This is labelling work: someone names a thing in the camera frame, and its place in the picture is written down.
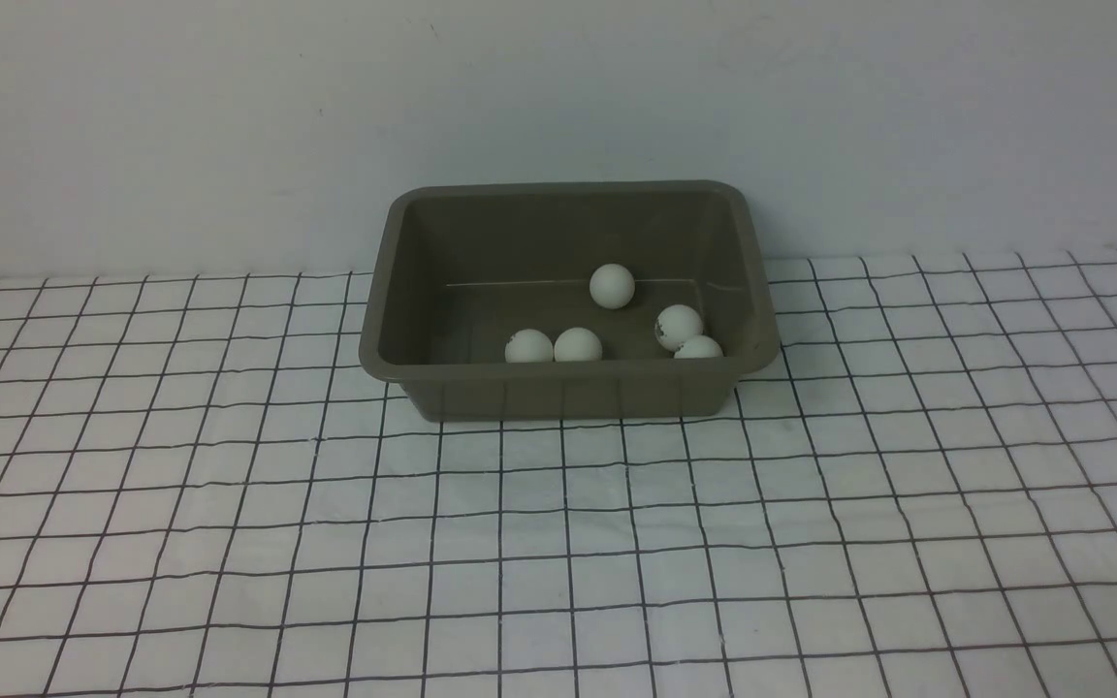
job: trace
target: table surface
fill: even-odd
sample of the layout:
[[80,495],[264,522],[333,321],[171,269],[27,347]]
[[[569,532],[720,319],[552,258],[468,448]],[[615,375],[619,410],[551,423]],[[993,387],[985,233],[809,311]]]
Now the table surface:
[[1117,695],[1117,251],[767,277],[718,415],[440,426],[366,274],[0,279],[0,695]]

